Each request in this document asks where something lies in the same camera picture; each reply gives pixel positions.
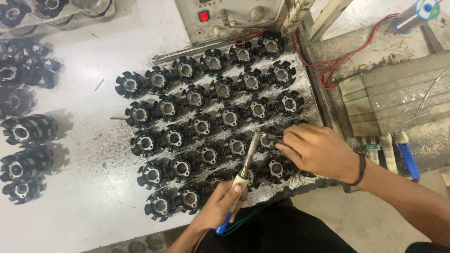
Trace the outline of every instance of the solder wire spool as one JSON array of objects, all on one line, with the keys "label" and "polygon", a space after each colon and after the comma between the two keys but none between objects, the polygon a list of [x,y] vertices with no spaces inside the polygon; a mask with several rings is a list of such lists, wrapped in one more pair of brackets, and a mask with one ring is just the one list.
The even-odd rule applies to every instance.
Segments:
[{"label": "solder wire spool", "polygon": [[413,6],[397,15],[392,21],[395,31],[409,34],[415,28],[434,20],[439,16],[441,6],[437,0],[418,0]]}]

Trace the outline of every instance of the soldering iron handle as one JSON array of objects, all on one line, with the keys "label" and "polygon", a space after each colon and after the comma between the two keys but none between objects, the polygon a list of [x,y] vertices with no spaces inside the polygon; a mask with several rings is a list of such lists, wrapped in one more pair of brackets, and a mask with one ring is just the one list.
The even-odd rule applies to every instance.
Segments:
[{"label": "soldering iron handle", "polygon": [[414,160],[413,153],[411,152],[411,148],[409,143],[397,143],[398,148],[400,149],[400,153],[403,156],[403,160],[406,163],[406,167],[409,170],[409,174],[413,179],[420,178],[420,171],[417,168],[416,161]]},{"label": "soldering iron handle", "polygon": [[[237,183],[239,183],[242,186],[242,193],[243,193],[247,189],[248,179],[243,179],[239,175],[237,175],[233,181],[233,185],[235,185]],[[236,205],[238,204],[240,198],[241,198],[241,196],[239,196],[239,198],[229,208],[229,213],[225,219],[225,222],[219,228],[216,229],[216,233],[218,235],[222,235],[225,232],[226,227],[228,226],[228,223],[230,222],[231,216],[233,215],[233,212],[236,209]]]},{"label": "soldering iron handle", "polygon": [[228,223],[230,222],[231,216],[233,216],[233,213],[229,212],[225,219],[225,222],[219,228],[216,229],[216,234],[223,235],[225,233],[226,227],[228,226]]}]

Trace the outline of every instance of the hand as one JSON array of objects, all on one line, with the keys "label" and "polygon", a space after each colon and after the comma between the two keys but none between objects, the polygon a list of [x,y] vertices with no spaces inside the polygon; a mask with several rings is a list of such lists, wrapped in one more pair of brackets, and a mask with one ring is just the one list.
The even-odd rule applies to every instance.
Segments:
[{"label": "hand", "polygon": [[285,129],[283,134],[283,141],[292,148],[281,143],[275,147],[301,170],[349,184],[358,179],[358,154],[330,128],[303,123]]},{"label": "hand", "polygon": [[234,217],[241,209],[243,201],[247,200],[247,189],[242,192],[242,186],[240,184],[233,185],[233,180],[220,183],[191,225],[197,231],[220,227],[225,222],[231,205],[239,198],[240,201],[234,209],[230,223],[234,222]]}]

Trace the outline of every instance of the blue handle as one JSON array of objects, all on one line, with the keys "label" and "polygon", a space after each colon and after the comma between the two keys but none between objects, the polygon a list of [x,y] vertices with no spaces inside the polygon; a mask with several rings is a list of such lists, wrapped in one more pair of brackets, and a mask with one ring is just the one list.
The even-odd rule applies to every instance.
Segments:
[{"label": "blue handle", "polygon": [[233,213],[229,212],[225,219],[225,222],[219,228],[216,229],[216,234],[223,235],[225,233],[226,226],[228,226],[231,216],[233,216]]},{"label": "blue handle", "polygon": [[397,143],[400,153],[405,160],[406,167],[409,170],[409,174],[413,179],[420,178],[420,171],[417,168],[416,161],[414,160],[413,153],[411,152],[410,145],[408,143]]}]

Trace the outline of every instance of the cable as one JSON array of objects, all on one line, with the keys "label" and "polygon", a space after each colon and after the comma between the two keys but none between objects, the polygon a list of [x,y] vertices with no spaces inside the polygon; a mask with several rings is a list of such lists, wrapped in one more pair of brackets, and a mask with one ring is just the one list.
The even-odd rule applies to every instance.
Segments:
[{"label": "cable", "polygon": [[419,112],[422,111],[423,106],[425,105],[425,100],[428,98],[428,95],[430,95],[431,88],[433,88],[434,84],[435,84],[435,83],[441,78],[441,76],[444,75],[444,73],[447,72],[447,70],[449,70],[449,69],[450,69],[450,68],[444,70],[444,72],[442,72],[442,73],[436,78],[436,80],[434,80],[434,82],[431,84],[430,88],[428,88],[427,93],[426,93],[425,96],[423,97],[423,100],[422,100],[422,102],[420,103],[419,108],[417,109],[416,114],[414,115],[414,117],[417,117],[417,115],[419,114]]},{"label": "cable", "polygon": [[391,18],[394,18],[398,14],[399,13],[390,14],[390,15],[387,15],[386,17],[384,17],[383,19],[381,19],[375,25],[375,27],[372,29],[372,32],[370,33],[370,35],[369,35],[367,41],[364,43],[364,45],[362,45],[360,48],[358,48],[356,50],[351,51],[350,53],[348,53],[346,55],[338,57],[335,60],[326,60],[326,61],[323,61],[323,62],[320,62],[320,63],[316,63],[316,64],[307,64],[303,60],[303,58],[302,58],[302,56],[300,54],[300,49],[298,48],[297,38],[296,38],[296,36],[294,34],[293,35],[294,36],[293,39],[294,39],[294,44],[295,44],[295,51],[297,52],[298,56],[300,57],[301,63],[303,63],[305,66],[315,67],[315,66],[319,66],[319,65],[322,65],[322,64],[325,64],[325,63],[331,63],[332,64],[330,67],[324,68],[322,70],[319,70],[319,69],[316,68],[316,70],[320,71],[320,75],[319,75],[319,82],[320,82],[320,84],[322,85],[322,87],[325,90],[330,90],[336,85],[335,81],[331,81],[330,83],[328,83],[328,79],[331,77],[331,75],[333,74],[334,70],[336,70],[336,68],[338,68],[340,65],[342,65],[342,63],[344,63],[344,61],[347,60],[347,58],[349,58],[352,54],[355,54],[355,53],[363,50],[364,48],[366,48],[372,42],[372,40],[374,39],[375,32],[380,27],[381,23],[383,23],[384,21],[389,20]]},{"label": "cable", "polygon": [[221,37],[221,34],[220,34],[220,33],[217,34],[217,37],[218,37],[222,42],[225,42],[225,43],[230,44],[230,45],[244,45],[245,43],[247,43],[247,42],[253,40],[254,38],[261,36],[262,33],[264,33],[265,31],[267,31],[268,28],[270,28],[271,26],[273,26],[273,25],[276,24],[277,22],[284,21],[285,19],[286,19],[286,18],[279,18],[279,19],[275,20],[275,22],[273,22],[273,23],[271,23],[270,25],[268,25],[266,28],[264,28],[264,29],[262,29],[262,30],[260,30],[260,31],[257,31],[256,33],[247,35],[247,36],[246,36],[246,35],[243,35],[243,34],[240,34],[236,29],[234,29],[233,32],[234,32],[235,34],[237,34],[238,36],[241,36],[241,37],[244,37],[244,36],[246,36],[246,37],[253,37],[253,38],[249,39],[249,40],[246,41],[246,42],[231,43],[230,41],[224,40],[224,39]]},{"label": "cable", "polygon": [[264,205],[262,207],[258,207],[257,209],[255,209],[253,212],[251,212],[250,214],[248,214],[246,217],[244,217],[243,219],[241,219],[240,221],[234,223],[231,227],[227,228],[225,230],[225,234],[220,235],[220,236],[227,236],[231,233],[233,233],[237,228],[239,228],[245,221],[247,221],[248,219],[250,219],[253,215],[257,214],[258,212],[260,212],[261,210],[263,210],[264,208],[270,206],[272,203],[269,203],[267,205]]}]

